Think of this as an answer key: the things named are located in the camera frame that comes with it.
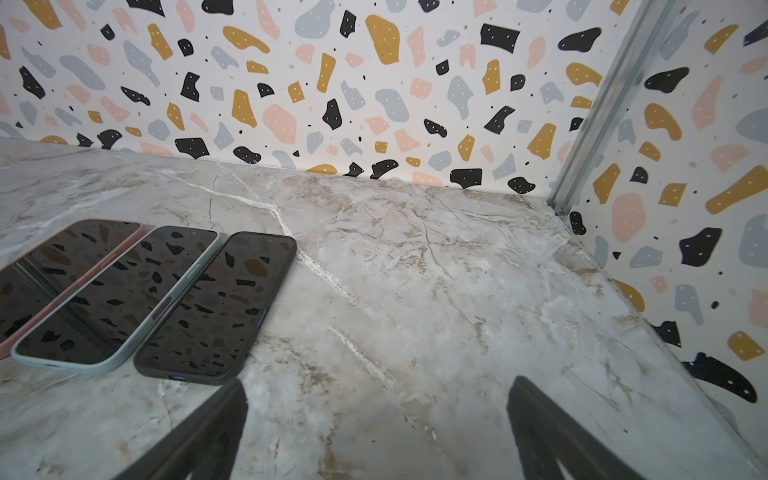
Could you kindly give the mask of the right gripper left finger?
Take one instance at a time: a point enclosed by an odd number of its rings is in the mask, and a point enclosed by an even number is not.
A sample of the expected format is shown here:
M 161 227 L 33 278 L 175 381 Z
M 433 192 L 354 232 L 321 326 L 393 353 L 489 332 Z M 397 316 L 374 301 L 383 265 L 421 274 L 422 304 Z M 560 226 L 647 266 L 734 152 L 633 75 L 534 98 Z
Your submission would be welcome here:
M 117 477 L 228 479 L 247 412 L 241 381 L 230 380 Z

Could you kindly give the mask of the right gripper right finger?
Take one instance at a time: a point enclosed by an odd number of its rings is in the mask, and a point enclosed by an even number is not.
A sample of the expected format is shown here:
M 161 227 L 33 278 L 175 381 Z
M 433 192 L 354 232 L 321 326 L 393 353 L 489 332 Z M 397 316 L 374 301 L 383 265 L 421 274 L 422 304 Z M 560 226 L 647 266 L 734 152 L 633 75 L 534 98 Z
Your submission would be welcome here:
M 639 479 L 531 380 L 515 378 L 507 414 L 526 479 Z

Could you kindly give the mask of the black phone case camera cutout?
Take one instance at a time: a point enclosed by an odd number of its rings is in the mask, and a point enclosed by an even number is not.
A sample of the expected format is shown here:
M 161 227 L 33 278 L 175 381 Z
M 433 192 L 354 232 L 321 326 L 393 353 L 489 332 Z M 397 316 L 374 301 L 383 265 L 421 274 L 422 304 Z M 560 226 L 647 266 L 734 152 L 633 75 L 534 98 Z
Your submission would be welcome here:
M 147 377 L 222 385 L 242 370 L 298 252 L 291 236 L 232 234 L 141 345 Z

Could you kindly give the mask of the light blue phone case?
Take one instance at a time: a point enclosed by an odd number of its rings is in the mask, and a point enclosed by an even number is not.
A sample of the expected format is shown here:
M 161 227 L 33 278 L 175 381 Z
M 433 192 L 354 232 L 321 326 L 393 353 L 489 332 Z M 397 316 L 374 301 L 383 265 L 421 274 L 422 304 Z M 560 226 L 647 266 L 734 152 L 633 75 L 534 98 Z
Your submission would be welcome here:
M 13 346 L 27 366 L 103 374 L 124 363 L 215 257 L 215 230 L 157 226 Z

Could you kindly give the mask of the pink phone case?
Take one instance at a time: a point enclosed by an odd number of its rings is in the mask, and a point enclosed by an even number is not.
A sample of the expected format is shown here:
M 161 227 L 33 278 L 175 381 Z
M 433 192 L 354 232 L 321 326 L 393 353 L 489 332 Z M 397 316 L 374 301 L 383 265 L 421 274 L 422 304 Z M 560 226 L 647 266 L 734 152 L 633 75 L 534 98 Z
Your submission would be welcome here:
M 140 222 L 80 220 L 2 268 L 1 358 L 147 232 Z

